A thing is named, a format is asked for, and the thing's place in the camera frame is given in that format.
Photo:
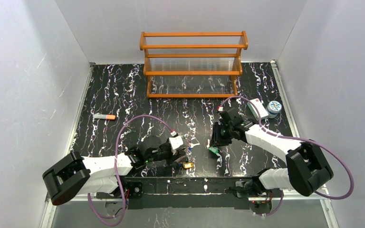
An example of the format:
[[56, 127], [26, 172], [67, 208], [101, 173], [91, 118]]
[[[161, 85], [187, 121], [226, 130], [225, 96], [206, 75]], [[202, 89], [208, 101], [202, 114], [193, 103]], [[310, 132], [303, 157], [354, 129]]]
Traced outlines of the yellow key tag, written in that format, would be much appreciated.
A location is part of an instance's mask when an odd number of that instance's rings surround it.
[[182, 167], [187, 170], [193, 168], [194, 164], [192, 162], [184, 162]]

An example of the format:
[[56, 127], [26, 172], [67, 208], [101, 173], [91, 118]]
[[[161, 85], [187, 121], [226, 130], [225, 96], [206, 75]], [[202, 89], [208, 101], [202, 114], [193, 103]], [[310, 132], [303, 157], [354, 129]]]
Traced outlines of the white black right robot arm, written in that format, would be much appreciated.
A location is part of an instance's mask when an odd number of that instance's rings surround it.
[[273, 136], [253, 120], [245, 119], [236, 108], [219, 107], [218, 113], [211, 147], [228, 146], [235, 139], [260, 147], [286, 164], [285, 168], [264, 169], [252, 177], [252, 189], [258, 193], [288, 189], [310, 196], [333, 178], [327, 159], [315, 144]]

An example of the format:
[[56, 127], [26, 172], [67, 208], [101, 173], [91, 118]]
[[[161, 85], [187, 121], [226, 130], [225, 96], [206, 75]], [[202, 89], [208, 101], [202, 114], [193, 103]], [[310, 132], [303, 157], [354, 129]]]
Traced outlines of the cluster of tagged keys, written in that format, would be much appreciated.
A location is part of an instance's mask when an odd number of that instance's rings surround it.
[[193, 155], [193, 149], [194, 147], [197, 147], [200, 145], [200, 143], [198, 142], [191, 142], [190, 139], [188, 139], [187, 137], [185, 137], [184, 135], [181, 135], [183, 141], [184, 141], [184, 146], [179, 148], [179, 154], [181, 155], [181, 157], [179, 157], [176, 162], [177, 162], [177, 168], [179, 169], [183, 169], [183, 163], [184, 162], [192, 162], [195, 165], [195, 158]]

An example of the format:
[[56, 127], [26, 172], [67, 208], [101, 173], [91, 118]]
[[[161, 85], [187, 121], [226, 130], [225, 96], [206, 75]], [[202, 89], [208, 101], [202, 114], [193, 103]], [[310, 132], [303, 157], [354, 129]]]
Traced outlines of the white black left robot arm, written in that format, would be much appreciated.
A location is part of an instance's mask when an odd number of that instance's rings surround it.
[[71, 152], [42, 175], [51, 203], [65, 204], [75, 196], [88, 193], [120, 192], [116, 175], [126, 176], [140, 168], [178, 167], [186, 160], [187, 145], [181, 136], [165, 142], [149, 136], [117, 156], [85, 157]]

